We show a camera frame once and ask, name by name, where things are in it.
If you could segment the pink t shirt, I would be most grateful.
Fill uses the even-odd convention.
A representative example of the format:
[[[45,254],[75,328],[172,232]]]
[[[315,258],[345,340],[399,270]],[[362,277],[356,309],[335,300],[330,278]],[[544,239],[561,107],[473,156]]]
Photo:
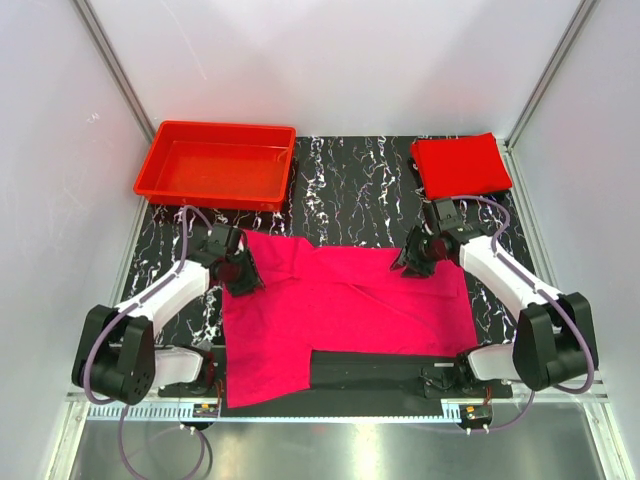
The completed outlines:
[[[315,247],[251,232],[264,288],[223,295],[227,403],[246,407],[306,390],[315,351],[453,357],[477,345],[465,275],[391,270],[396,248]]]

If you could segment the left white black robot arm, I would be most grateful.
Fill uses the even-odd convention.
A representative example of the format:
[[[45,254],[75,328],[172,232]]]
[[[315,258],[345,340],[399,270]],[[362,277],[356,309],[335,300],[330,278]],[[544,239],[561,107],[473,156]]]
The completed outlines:
[[[240,228],[214,225],[197,248],[144,291],[114,307],[94,306],[80,336],[73,385],[97,405],[136,405],[151,390],[172,385],[211,389],[216,365],[210,350],[159,347],[156,338],[184,307],[215,285],[234,297],[264,286]]]

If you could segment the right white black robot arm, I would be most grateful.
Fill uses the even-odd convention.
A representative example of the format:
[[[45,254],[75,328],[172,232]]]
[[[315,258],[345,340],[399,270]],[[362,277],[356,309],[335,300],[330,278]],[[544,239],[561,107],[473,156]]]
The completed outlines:
[[[474,347],[456,358],[467,383],[520,381],[533,392],[590,390],[599,365],[592,309],[587,298],[564,294],[516,261],[490,233],[468,223],[456,198],[432,200],[426,224],[413,227],[392,267],[409,278],[429,278],[450,262],[481,281],[517,322],[511,343]]]

